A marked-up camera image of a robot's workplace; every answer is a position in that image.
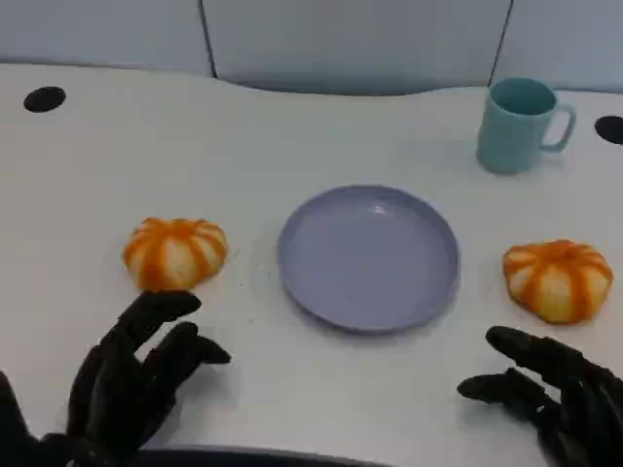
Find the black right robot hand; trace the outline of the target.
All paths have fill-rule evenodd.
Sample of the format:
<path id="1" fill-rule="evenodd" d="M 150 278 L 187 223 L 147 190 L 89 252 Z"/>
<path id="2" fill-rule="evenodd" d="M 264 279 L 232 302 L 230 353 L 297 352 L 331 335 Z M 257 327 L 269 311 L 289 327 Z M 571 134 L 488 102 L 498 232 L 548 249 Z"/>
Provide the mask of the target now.
<path id="1" fill-rule="evenodd" d="M 462 397 L 502 406 L 531 424 L 556 466 L 622 464 L 621 378 L 551 338 L 493 326 L 486 340 L 517 366 L 465 379 Z"/>

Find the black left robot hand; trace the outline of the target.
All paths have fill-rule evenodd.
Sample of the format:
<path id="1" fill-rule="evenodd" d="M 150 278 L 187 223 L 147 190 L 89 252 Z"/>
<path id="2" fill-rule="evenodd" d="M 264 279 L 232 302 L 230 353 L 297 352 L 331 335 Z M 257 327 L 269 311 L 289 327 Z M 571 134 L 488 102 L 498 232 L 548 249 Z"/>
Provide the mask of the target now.
<path id="1" fill-rule="evenodd" d="M 179 387 L 200 366 L 231 361 L 185 321 L 201 305 L 188 291 L 141 293 L 83 361 L 61 433 L 34 437 L 2 376 L 2 465 L 130 465 L 171 413 Z"/>

